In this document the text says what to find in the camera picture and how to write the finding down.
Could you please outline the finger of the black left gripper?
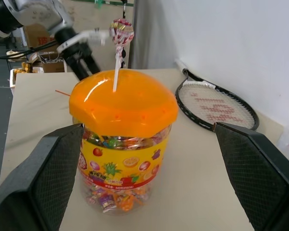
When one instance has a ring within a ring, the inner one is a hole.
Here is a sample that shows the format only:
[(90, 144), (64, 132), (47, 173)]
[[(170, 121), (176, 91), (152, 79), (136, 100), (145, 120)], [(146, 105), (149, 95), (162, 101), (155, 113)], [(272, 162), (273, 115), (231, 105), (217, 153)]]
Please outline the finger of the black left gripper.
[(95, 59), (92, 57), (91, 54), (85, 55), (83, 57), (83, 60), (92, 74), (96, 74), (101, 71), (99, 65), (97, 64), (97, 62), (95, 61)]
[(68, 66), (72, 69), (72, 71), (74, 72), (79, 81), (82, 81), (83, 79), (89, 76), (86, 69), (82, 66), (82, 64), (78, 60), (69, 59)]

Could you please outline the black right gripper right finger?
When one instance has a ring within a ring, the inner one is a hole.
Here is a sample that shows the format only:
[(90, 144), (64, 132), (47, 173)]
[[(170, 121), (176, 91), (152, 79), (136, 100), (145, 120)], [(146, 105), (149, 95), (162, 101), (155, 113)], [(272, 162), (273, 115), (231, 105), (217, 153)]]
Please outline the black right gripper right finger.
[(289, 160), (263, 134), (217, 122), (225, 168), (255, 231), (289, 231)]

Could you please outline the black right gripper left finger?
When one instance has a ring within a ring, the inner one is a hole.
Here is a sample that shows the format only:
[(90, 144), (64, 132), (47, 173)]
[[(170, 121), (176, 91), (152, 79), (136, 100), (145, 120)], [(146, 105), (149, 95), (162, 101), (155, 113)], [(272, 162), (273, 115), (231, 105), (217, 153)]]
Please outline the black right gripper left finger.
[(77, 171), (84, 128), (41, 138), (0, 185), (0, 231), (59, 231)]

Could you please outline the orange plastic jar lid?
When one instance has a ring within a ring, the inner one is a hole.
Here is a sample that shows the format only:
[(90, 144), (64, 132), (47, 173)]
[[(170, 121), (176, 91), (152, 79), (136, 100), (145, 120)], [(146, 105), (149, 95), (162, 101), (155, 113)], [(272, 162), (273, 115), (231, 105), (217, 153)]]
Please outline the orange plastic jar lid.
[(131, 69), (99, 72), (80, 81), (69, 97), (69, 112), (102, 136), (149, 138), (176, 121), (174, 94), (155, 78)]

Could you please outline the clear plastic lollipop jar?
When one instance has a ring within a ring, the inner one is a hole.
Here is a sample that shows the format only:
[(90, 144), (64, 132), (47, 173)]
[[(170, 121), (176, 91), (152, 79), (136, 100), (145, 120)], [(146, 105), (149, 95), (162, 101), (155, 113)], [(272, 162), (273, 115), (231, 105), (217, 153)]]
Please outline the clear plastic lollipop jar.
[(84, 129), (78, 169), (82, 195), (92, 207), (124, 214), (150, 198), (164, 158), (171, 126), (150, 138), (99, 136)]

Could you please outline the open cardboard box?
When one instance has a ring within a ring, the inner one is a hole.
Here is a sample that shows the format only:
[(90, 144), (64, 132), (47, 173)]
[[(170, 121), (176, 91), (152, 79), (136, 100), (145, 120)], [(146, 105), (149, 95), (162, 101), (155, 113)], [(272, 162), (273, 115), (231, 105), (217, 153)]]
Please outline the open cardboard box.
[(57, 52), (40, 52), (39, 62), (44, 73), (61, 73), (65, 71), (64, 59)]

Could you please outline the cardboard box with red print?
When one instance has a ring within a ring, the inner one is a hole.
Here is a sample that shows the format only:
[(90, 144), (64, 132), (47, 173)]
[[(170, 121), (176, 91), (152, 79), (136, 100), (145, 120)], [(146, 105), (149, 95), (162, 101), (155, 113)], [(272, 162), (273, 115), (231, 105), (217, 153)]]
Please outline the cardboard box with red print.
[(38, 47), (54, 40), (48, 31), (39, 24), (23, 27), (27, 46)]

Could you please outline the wrapped lollipop with white stick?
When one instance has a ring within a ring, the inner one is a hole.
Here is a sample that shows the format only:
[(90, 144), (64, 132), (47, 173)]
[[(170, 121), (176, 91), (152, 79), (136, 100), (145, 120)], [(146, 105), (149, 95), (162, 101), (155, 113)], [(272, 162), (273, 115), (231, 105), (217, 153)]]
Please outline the wrapped lollipop with white stick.
[(124, 60), (122, 51), (125, 45), (132, 41), (134, 37), (134, 29), (127, 19), (119, 18), (110, 24), (109, 33), (116, 47), (116, 65), (113, 83), (113, 92), (115, 92), (117, 90), (119, 69)]

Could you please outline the black tennis racket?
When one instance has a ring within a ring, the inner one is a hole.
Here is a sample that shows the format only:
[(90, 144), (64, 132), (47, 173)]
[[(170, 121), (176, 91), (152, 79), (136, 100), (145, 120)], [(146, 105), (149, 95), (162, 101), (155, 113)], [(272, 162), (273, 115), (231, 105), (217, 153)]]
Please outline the black tennis racket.
[(258, 128), (258, 115), (242, 98), (193, 74), (181, 60), (175, 62), (185, 76), (176, 89), (175, 98), (190, 120), (210, 131), (216, 122), (251, 130)]

